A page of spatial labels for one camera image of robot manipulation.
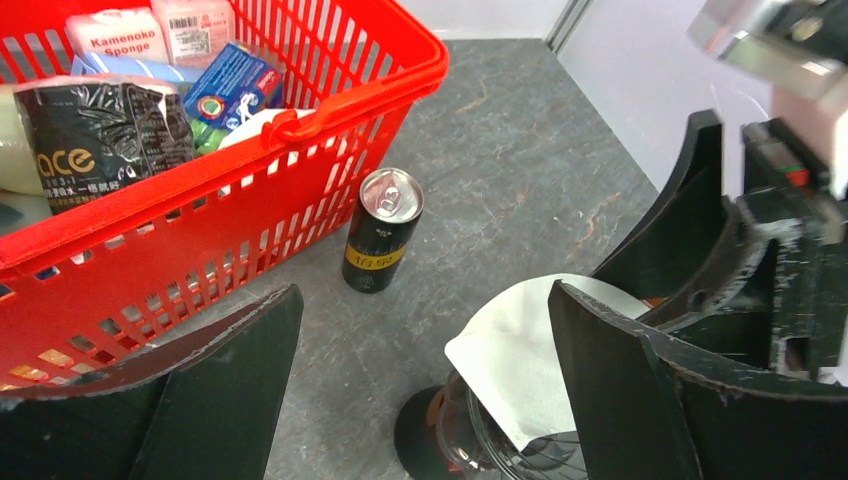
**red plastic basket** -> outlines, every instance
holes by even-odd
[[[316,113],[278,115],[260,137],[0,238],[0,285],[12,292],[0,297],[0,389],[120,360],[339,228],[412,103],[447,75],[445,46],[392,0],[232,3],[238,38],[285,69],[286,105]],[[64,72],[67,16],[146,5],[7,12],[7,81]]]

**scratched black surface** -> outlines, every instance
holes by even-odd
[[[394,283],[370,296],[345,285],[344,229],[181,326],[288,283],[303,291],[265,480],[406,478],[394,418],[448,373],[445,343],[518,281],[590,272],[656,196],[541,41],[449,47],[450,77],[412,109],[383,163],[426,195]]]

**silver can lid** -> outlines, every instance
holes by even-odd
[[[424,210],[421,186],[397,168],[381,168],[365,177],[359,199],[368,213],[386,223],[406,223]]]

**yellow label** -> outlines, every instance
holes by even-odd
[[[400,258],[403,256],[403,252],[405,251],[406,245],[388,255],[372,257],[371,255],[359,253],[354,250],[353,247],[348,245],[347,250],[345,250],[345,258],[354,266],[363,270],[382,270],[386,267],[391,267],[400,261]]]

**white cloth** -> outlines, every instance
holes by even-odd
[[[576,429],[548,315],[556,280],[627,317],[648,311],[641,301],[599,280],[549,275],[508,288],[448,342],[448,359],[519,451],[535,438]]]

